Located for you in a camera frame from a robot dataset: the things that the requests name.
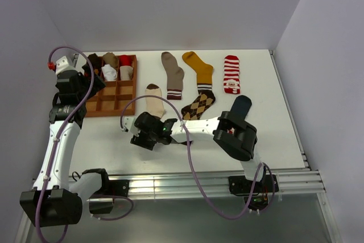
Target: white table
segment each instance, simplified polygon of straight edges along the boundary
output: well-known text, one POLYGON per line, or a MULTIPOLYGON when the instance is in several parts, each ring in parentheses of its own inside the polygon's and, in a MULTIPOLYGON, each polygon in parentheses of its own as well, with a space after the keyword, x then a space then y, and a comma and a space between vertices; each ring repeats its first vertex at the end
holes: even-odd
MULTIPOLYGON (((167 94, 167 76, 160 55, 163 51, 114 52, 116 55, 135 54, 138 58, 137 96, 144 94, 148 84, 154 83, 167 94)), ((171 102, 181 109, 198 95, 196 73, 182 60, 187 51, 170 51, 184 70, 184 88, 181 101, 171 102)), ((282 90, 268 50, 215 50, 195 51, 206 63, 214 66, 213 92, 216 102, 203 115, 203 119, 219 116, 230 110, 236 95, 224 92, 224 57, 236 55, 240 59, 241 94, 251 98, 253 105, 246 120, 258 129, 258 151, 262 161, 272 169, 304 168, 304 161, 296 139, 282 90)), ((102 56, 105 52, 96 52, 102 56)), ((77 69, 85 64, 80 56, 77 69)), ((176 117, 164 104, 166 118, 176 117)), ((145 99, 136 102, 136 115, 146 110, 145 99)), ((186 147, 183 145, 155 145, 153 151, 130 144, 132 135, 120 130, 119 117, 86 118, 73 151, 70 173, 90 168, 105 168, 109 174, 163 174, 190 172, 186 147)), ((241 170, 237 160, 230 158, 212 140, 195 142, 192 158, 196 171, 241 170)))

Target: navy sock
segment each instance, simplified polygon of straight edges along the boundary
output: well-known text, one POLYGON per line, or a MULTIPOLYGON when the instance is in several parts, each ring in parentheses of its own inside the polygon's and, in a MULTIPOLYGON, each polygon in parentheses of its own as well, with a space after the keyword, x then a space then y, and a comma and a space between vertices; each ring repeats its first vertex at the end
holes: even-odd
POLYGON ((239 114, 245 119, 250 108, 251 100, 244 95, 240 95, 235 99, 233 106, 230 109, 230 112, 239 114))

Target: red striped sock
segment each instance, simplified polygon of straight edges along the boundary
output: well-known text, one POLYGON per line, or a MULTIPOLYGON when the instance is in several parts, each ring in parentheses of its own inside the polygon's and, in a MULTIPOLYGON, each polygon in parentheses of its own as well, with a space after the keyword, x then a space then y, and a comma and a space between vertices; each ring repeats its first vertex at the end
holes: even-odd
POLYGON ((234 55, 227 55, 224 63, 224 90, 226 93, 240 94, 239 59, 234 55))

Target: sock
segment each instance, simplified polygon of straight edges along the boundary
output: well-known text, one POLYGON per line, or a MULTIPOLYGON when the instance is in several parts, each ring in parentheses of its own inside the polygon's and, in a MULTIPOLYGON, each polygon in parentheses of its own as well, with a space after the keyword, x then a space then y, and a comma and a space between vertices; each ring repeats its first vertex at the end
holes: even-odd
POLYGON ((96 53, 90 54, 87 58, 91 62, 94 73, 101 76, 102 58, 98 57, 96 53))
POLYGON ((184 120, 199 120, 201 115, 215 102, 214 93, 211 90, 201 90, 200 95, 192 104, 182 108, 184 120))
POLYGON ((188 64, 197 74, 197 90, 212 91, 212 72, 214 67, 203 62, 193 51, 186 52, 182 55, 182 59, 188 64))
POLYGON ((245 117, 248 115, 250 108, 251 108, 251 100, 244 95, 240 95, 236 97, 233 106, 230 109, 230 112, 239 114, 241 117, 245 119, 245 117))
POLYGON ((240 94, 239 59, 234 55, 227 55, 224 63, 224 91, 240 94))
POLYGON ((119 56, 120 65, 128 65, 131 67, 132 61, 129 56, 127 55, 120 55, 119 56))
POLYGON ((118 72, 111 65, 106 64, 101 70, 105 81, 116 81, 118 72))
MULTIPOLYGON (((155 84, 149 84, 146 89, 146 95, 162 96, 162 91, 159 86, 155 84)), ((146 98, 147 112, 155 117, 162 118, 165 114, 163 102, 157 98, 146 98)))
POLYGON ((119 58, 115 56, 112 52, 108 52, 103 55, 105 64, 111 65, 114 69, 118 70, 119 58))
POLYGON ((167 73, 167 99, 181 100, 184 71, 177 65, 176 58, 169 52, 163 52, 161 58, 167 73))
POLYGON ((120 80, 129 81, 133 78, 133 67, 129 65, 122 65, 120 67, 120 80))

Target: yellow sock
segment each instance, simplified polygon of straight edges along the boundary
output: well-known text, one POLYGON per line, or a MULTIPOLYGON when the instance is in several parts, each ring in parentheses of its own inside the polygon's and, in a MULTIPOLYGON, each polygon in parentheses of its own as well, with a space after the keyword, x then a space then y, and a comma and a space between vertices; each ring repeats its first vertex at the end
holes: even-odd
POLYGON ((214 67, 203 62, 193 51, 186 52, 182 59, 197 74, 197 90, 212 90, 212 72, 214 67))

